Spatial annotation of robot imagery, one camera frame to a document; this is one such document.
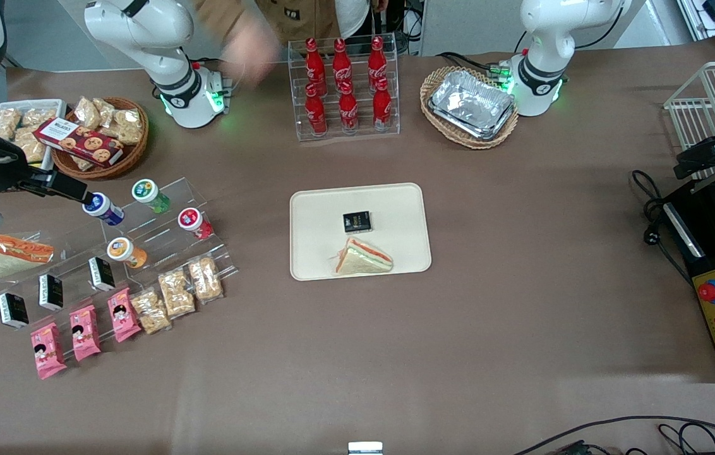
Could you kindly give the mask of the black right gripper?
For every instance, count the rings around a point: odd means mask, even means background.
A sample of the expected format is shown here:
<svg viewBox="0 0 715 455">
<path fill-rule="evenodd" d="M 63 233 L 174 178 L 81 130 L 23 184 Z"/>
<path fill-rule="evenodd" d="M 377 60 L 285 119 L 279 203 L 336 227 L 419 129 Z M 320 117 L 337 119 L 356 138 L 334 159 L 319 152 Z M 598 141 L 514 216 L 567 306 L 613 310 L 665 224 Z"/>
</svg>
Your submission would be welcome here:
<svg viewBox="0 0 715 455">
<path fill-rule="evenodd" d="M 20 190 L 40 197 L 58 196 L 86 203 L 89 190 L 79 179 L 31 166 L 16 145 L 0 137 L 0 193 Z"/>
</svg>

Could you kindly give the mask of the person's bare hand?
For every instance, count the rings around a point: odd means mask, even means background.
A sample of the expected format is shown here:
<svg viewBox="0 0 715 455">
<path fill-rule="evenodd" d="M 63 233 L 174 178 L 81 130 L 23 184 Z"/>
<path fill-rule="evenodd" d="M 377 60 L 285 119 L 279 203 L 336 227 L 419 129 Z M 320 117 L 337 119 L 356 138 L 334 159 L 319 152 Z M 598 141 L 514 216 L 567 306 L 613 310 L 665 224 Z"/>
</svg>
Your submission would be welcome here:
<svg viewBox="0 0 715 455">
<path fill-rule="evenodd" d="M 279 40 L 269 26 L 250 17 L 236 23 L 225 39 L 221 58 L 249 87 L 259 85 L 279 59 Z"/>
</svg>

